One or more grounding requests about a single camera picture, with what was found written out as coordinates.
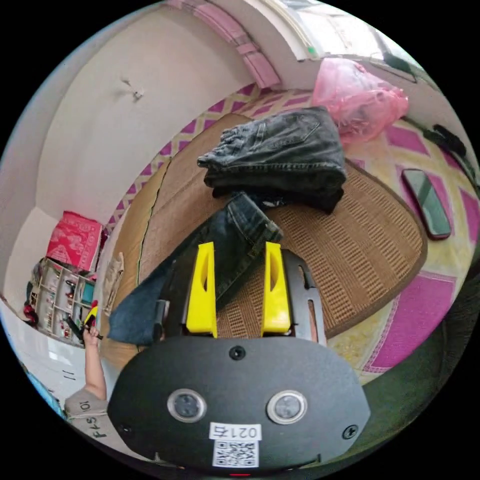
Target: blue jeans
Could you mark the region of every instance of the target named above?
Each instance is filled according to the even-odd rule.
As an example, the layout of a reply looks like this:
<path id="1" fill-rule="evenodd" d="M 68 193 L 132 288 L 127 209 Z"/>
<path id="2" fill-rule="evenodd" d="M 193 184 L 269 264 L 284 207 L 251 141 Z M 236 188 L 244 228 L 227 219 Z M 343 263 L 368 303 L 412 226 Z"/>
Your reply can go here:
<path id="1" fill-rule="evenodd" d="M 108 338 L 138 346 L 153 343 L 157 299 L 168 272 L 175 259 L 199 244 L 214 243 L 216 307 L 220 310 L 261 263 L 265 242 L 278 242 L 282 236 L 253 200 L 243 192 L 235 194 L 122 300 L 110 315 Z"/>

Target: qr code label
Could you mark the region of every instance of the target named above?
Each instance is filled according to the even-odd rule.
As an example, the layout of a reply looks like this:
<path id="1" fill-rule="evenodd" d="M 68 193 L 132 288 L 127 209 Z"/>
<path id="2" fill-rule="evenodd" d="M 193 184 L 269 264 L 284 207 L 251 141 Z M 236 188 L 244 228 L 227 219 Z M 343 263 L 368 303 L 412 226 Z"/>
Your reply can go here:
<path id="1" fill-rule="evenodd" d="M 257 468 L 259 466 L 259 442 L 215 440 L 212 465 L 221 468 Z"/>

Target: number label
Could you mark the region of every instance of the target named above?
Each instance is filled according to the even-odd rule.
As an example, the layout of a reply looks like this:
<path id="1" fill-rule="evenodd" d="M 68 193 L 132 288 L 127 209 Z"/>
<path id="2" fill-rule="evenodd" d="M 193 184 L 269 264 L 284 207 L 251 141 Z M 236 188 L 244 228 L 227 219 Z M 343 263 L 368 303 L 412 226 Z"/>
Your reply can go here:
<path id="1" fill-rule="evenodd" d="M 259 442 L 262 439 L 262 426 L 237 425 L 233 423 L 210 422 L 210 440 Z"/>

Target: jeans pocket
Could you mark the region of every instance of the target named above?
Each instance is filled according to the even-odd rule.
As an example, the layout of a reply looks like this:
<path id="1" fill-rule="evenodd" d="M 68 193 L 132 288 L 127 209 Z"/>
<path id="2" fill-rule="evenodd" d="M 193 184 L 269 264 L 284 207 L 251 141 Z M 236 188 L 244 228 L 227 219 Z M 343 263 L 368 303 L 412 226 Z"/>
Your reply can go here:
<path id="1" fill-rule="evenodd" d="M 251 150 L 261 153 L 303 144 L 320 124 L 318 118 L 301 111 L 267 117 L 258 122 Z"/>

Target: beige cloth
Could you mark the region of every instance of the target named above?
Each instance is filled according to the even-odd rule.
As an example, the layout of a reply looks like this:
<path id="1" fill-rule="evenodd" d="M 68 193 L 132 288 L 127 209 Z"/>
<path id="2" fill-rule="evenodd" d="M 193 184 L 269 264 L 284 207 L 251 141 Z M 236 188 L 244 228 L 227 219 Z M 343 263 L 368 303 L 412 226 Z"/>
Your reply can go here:
<path id="1" fill-rule="evenodd" d="M 103 312 L 110 316 L 112 307 L 124 275 L 124 254 L 120 252 L 108 262 L 102 285 Z"/>
<path id="2" fill-rule="evenodd" d="M 160 459 L 149 460 L 130 450 L 110 421 L 107 406 L 107 400 L 99 400 L 83 387 L 65 400 L 65 413 L 75 428 L 111 449 L 145 462 L 173 466 Z"/>

